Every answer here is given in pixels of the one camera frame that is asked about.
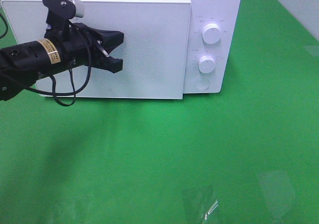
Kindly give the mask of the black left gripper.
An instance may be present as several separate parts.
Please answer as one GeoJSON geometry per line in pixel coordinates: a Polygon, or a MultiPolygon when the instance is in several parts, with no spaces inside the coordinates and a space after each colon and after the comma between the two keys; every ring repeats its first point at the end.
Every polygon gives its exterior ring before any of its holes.
{"type": "Polygon", "coordinates": [[[124,42],[124,33],[120,31],[99,30],[83,23],[74,23],[68,32],[60,32],[58,43],[64,61],[88,59],[89,47],[91,67],[117,73],[123,69],[123,59],[110,56],[110,53],[124,42]]]}

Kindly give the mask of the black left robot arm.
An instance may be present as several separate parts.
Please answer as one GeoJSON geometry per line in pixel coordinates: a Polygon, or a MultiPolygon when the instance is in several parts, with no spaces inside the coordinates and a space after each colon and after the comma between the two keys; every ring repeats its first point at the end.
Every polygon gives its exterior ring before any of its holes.
{"type": "Polygon", "coordinates": [[[110,53],[124,42],[120,31],[98,30],[70,23],[64,30],[0,50],[0,99],[7,101],[36,81],[82,65],[116,73],[123,60],[110,53]]]}

